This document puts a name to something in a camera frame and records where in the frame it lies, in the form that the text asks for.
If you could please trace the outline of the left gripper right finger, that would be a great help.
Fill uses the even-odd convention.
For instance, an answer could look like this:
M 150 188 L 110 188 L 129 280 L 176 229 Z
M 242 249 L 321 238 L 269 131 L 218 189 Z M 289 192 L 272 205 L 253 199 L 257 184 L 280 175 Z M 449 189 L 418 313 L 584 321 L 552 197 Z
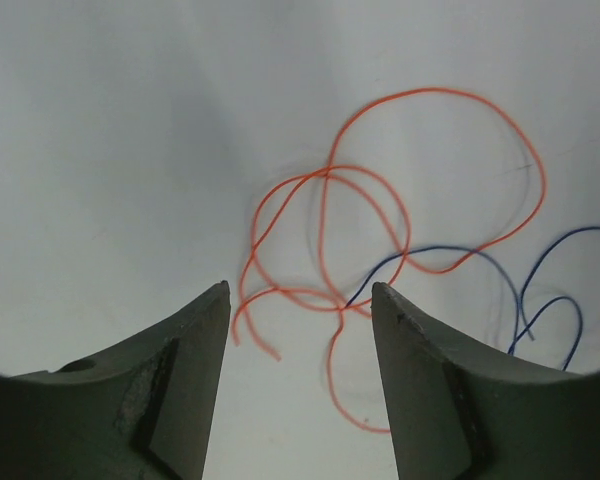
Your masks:
M 600 371 L 489 347 L 385 283 L 372 325 L 402 479 L 600 479 Z

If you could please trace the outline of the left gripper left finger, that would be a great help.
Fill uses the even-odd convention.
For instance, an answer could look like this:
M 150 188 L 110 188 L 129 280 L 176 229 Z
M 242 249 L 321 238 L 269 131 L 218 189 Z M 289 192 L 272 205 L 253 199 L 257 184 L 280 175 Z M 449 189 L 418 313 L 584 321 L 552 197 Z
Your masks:
M 0 479 L 199 479 L 230 323 L 212 285 L 61 369 L 0 375 Z

